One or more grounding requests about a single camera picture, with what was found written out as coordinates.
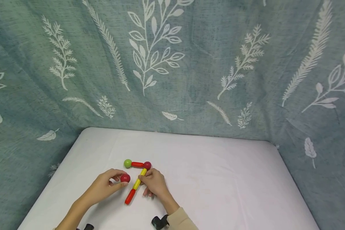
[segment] green ball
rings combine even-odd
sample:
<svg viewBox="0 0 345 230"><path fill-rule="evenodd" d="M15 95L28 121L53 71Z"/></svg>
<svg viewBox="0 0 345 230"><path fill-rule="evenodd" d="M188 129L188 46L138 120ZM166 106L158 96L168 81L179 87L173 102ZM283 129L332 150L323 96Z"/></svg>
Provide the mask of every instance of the green ball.
<svg viewBox="0 0 345 230"><path fill-rule="evenodd" d="M124 167L126 167L128 169L131 166L132 166L132 160L130 160L130 159L124 160Z"/></svg>

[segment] hand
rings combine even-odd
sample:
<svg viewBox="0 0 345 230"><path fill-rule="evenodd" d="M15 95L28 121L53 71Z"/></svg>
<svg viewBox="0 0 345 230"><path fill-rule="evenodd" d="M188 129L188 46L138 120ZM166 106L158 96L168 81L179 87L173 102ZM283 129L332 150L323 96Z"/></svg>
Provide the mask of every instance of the hand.
<svg viewBox="0 0 345 230"><path fill-rule="evenodd" d="M170 194L165 177L157 169L150 169L145 176L139 175L138 178L147 186L144 190L143 196L153 196L155 194L158 198L168 196Z"/></svg>
<svg viewBox="0 0 345 230"><path fill-rule="evenodd" d="M90 207L99 203L103 199L106 199L119 189L128 185L128 182L114 184L110 181L111 178L115 181L119 181L119 178L122 174L127 173L118 169L109 169L106 172L98 175L92 185L78 200L83 205Z"/></svg>

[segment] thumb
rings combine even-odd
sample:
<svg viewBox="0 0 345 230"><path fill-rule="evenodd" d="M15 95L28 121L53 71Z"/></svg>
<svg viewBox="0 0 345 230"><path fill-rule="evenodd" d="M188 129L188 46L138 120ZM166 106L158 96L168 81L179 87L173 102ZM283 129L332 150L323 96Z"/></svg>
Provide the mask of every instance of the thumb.
<svg viewBox="0 0 345 230"><path fill-rule="evenodd" d="M111 193L114 193L116 191L119 191L121 188L124 188L128 185L128 182L121 182L121 183L118 183L118 184L114 184L113 186L110 187L110 192Z"/></svg>
<svg viewBox="0 0 345 230"><path fill-rule="evenodd" d="M139 175L139 176L138 176L138 179L140 179L141 182L143 182L144 184L146 184L146 185L148 186L148 182L149 182L149 180L150 180L148 177Z"/></svg>

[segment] beige sleeve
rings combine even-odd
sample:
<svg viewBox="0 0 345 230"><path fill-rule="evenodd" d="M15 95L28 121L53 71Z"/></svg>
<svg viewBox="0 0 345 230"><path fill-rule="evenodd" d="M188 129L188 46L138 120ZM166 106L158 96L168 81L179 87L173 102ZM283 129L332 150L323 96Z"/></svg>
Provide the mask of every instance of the beige sleeve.
<svg viewBox="0 0 345 230"><path fill-rule="evenodd" d="M197 226L189 219L184 209L180 207L175 213L167 217L169 230L198 230Z"/></svg>

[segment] red ball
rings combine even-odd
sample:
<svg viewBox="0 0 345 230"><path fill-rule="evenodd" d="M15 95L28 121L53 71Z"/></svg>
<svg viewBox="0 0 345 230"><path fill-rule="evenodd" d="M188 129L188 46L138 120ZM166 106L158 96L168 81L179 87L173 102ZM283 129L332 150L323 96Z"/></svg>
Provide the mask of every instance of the red ball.
<svg viewBox="0 0 345 230"><path fill-rule="evenodd" d="M151 162L149 161L146 161L144 164L143 164L143 168L147 169L147 170L150 170L152 167L151 165Z"/></svg>
<svg viewBox="0 0 345 230"><path fill-rule="evenodd" d="M128 182L130 181L130 176L129 174L122 174L120 177L120 182Z"/></svg>

